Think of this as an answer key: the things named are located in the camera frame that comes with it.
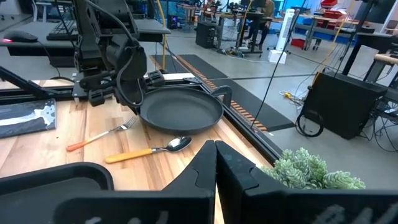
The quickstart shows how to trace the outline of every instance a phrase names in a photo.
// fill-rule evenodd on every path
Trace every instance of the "spoon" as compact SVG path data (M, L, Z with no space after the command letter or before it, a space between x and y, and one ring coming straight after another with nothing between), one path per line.
M107 158L105 158L105 162L111 164L114 162L125 161L126 159L132 159L140 156L149 155L163 150L169 152L177 152L187 147L191 143L191 141L192 141L191 137L179 137L171 140L166 147L149 148L136 152L125 152L122 154L108 156Z

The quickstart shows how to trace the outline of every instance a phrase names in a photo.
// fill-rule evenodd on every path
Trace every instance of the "green plant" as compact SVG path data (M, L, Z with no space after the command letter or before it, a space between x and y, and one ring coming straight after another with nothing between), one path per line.
M312 156L304 148L293 153L285 150L274 168L261 170L275 180L293 189L364 189L361 179L350 177L349 172L328 173L326 162L320 156Z

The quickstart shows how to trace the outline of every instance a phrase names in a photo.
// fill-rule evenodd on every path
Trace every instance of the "person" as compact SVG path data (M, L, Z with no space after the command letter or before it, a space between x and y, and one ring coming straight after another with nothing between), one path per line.
M272 17L274 15L274 9L275 9L275 4L273 1L271 0L265 0L266 5L265 7L261 8L261 12L264 14L264 17ZM269 26L270 26L271 22L267 21L267 22L261 22L260 21L260 30L261 32L261 40L259 42L259 50L262 50L262 44L264 43L268 31L269 31ZM244 40L248 40L252 37L253 33L254 33L254 23L250 23L250 29L249 29L249 35L247 37L244 38Z

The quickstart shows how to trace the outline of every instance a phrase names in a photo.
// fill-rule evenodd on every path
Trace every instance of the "fork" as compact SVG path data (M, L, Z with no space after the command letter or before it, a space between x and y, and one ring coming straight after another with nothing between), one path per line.
M124 123L124 124L122 124L122 125L120 125L120 126L114 128L114 129L111 129L111 130L109 130L109 131L105 131L104 133L101 133L101 134L99 134L99 135L97 135L97 136L91 137L91 138L89 138L89 139L87 139L87 140L84 140L84 141L82 141L82 142L79 142L79 143L76 143L76 144L67 146L67 151L68 151L68 152L72 152L72 151L74 151L74 150L76 150L76 149L79 149L79 148L81 148L81 147L83 147L83 146L85 146L85 145L87 145L87 144L93 142L94 140L97 140L97 139L99 139L100 137L102 137L102 136L104 136L104 135L107 135L107 134L109 134L109 133L112 133L112 132L114 132L114 131L124 131L124 130L127 130L127 129L131 128L132 124L134 124L134 122L136 122L136 120L137 120L137 117L134 116L134 117L132 117L128 122L126 122L126 123Z

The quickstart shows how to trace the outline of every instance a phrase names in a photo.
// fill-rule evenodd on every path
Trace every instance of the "black floor mat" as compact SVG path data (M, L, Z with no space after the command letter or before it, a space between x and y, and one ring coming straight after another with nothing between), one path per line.
M159 64L161 64L161 58L162 58L161 55L157 56L158 63L160 60ZM251 116L254 117L257 114L261 105L261 100L256 96L254 96L252 93L248 92L246 89L244 89L241 85L237 84L233 80L228 80L228 79L212 80L214 78L227 78L227 76L224 73L220 72L215 67L211 66L209 63L202 60L200 57L196 55L178 55L177 56L178 61L182 65L184 65L185 68L176 61L174 61L173 65L171 59L172 59L171 56L169 55L166 56L166 70L169 73L174 73L174 71L176 71L177 69L176 73L190 72L198 76L197 72L199 71L202 76L211 80L212 84L214 84L215 86L222 86L222 85L230 86L233 90L232 99L240 107L246 110L247 113L249 113L245 114L245 117L251 117ZM266 103L264 103L264 105L262 106L262 109L259 113L257 120L260 122L260 124L266 127L267 131L277 131L281 129L294 127L294 123L291 122L291 120L286 118L284 115L280 114L278 111L276 111L274 108L270 107Z

